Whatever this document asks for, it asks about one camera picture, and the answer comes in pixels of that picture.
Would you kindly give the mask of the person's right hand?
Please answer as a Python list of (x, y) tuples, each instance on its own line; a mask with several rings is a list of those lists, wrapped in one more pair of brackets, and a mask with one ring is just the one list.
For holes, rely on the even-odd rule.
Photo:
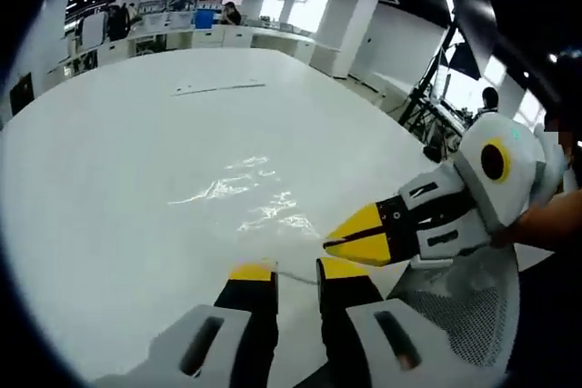
[(496, 233), (492, 237), (491, 245), (500, 248), (510, 244), (523, 244), (542, 248), (544, 246), (544, 226), (540, 221), (543, 219), (543, 215), (542, 207), (532, 206), (509, 227)]

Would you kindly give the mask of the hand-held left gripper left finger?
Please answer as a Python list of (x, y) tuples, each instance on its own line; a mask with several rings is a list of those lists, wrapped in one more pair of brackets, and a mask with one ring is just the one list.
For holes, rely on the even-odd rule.
[(275, 262), (236, 266), (212, 305), (192, 308), (151, 343), (146, 387), (265, 387), (278, 341)]

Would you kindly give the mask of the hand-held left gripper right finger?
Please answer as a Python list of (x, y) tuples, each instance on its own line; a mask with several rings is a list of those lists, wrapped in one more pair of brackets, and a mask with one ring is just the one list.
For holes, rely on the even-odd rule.
[(366, 269), (316, 260), (322, 339), (337, 387), (453, 387), (447, 334), (398, 300), (385, 300)]

